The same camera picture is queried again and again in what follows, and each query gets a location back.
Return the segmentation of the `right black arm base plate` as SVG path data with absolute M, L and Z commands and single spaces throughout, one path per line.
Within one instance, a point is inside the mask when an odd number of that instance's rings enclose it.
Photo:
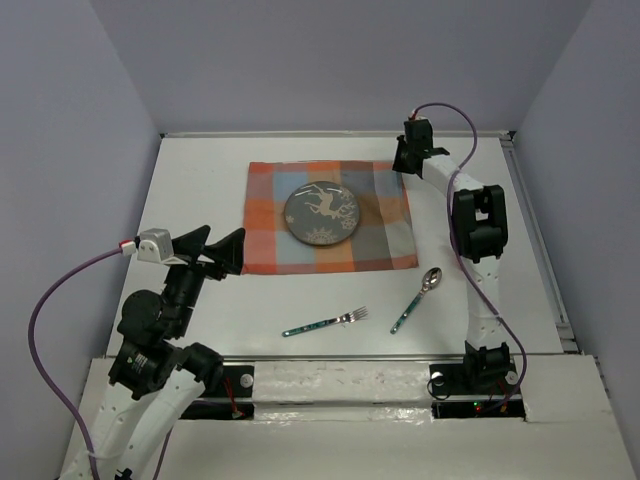
M 514 364 L 506 374 L 490 376 L 471 385 L 460 363 L 429 366 L 427 393 L 432 398 L 435 419 L 525 419 L 525 407 Z

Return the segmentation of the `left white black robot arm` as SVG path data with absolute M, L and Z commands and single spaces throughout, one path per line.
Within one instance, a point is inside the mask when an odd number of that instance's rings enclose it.
M 185 336 L 203 284 L 241 273 L 246 231 L 238 228 L 210 244 L 210 226 L 172 237 L 152 228 L 123 241 L 119 252 L 168 272 L 160 292 L 137 290 L 121 308 L 122 344 L 85 447 L 64 479 L 135 479 L 184 411 L 215 392 L 222 356 L 200 343 L 177 347 Z

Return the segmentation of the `orange grey checked cloth napkin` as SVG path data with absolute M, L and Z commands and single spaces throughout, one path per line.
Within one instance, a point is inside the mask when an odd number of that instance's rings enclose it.
M 288 230 L 285 203 L 300 186 L 345 186 L 360 208 L 356 231 L 333 246 L 311 246 Z M 403 270 L 419 266 L 407 190 L 390 161 L 252 162 L 243 227 L 245 274 L 290 275 Z

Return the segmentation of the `grey plate with deer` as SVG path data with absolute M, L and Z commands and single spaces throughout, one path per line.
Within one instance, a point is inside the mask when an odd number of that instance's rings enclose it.
M 356 196 L 345 186 L 316 181 L 287 199 L 284 220 L 289 232 L 310 246 L 333 246 L 351 237 L 360 223 Z

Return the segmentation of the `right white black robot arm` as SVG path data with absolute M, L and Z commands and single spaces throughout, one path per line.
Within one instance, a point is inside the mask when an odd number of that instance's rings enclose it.
M 504 189 L 462 172 L 446 149 L 434 145 L 429 120 L 416 116 L 404 122 L 393 169 L 419 176 L 445 197 L 452 250 L 467 277 L 463 359 L 431 367 L 431 394 L 439 401 L 459 395 L 487 395 L 512 370 L 498 313 L 499 261 L 508 241 Z

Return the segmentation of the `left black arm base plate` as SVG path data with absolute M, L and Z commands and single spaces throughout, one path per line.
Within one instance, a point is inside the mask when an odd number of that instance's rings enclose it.
M 182 420 L 244 421 L 254 416 L 254 366 L 225 365 L 218 384 L 207 389 L 184 411 Z

